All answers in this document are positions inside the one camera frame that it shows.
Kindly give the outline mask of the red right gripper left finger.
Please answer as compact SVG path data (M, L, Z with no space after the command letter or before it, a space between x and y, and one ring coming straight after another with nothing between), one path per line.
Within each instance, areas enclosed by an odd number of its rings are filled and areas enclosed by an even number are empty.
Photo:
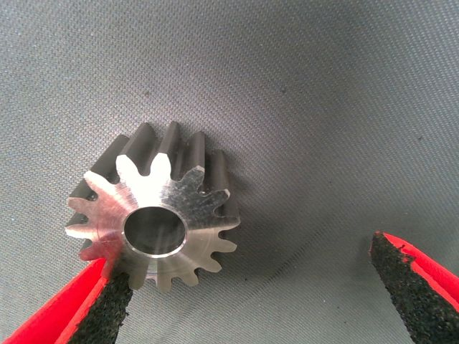
M104 277L103 259L82 269L5 343L115 343L133 290L125 273Z

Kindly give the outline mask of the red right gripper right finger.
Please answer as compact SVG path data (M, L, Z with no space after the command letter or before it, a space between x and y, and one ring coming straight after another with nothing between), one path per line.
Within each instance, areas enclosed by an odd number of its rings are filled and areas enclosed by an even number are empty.
M370 257L414 343L458 342L458 276L404 239L377 231Z

